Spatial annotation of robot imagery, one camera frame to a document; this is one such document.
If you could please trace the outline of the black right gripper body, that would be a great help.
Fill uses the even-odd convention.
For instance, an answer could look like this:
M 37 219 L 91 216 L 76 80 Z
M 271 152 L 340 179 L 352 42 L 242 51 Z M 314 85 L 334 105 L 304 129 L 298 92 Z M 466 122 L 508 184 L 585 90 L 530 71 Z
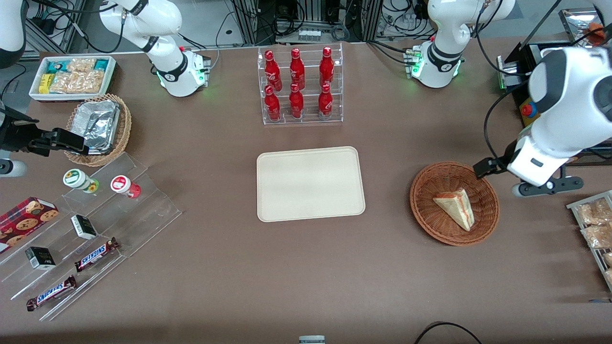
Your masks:
M 3 151 L 29 152 L 28 143 L 40 138 L 39 120 L 10 107 L 1 108 L 0 148 Z

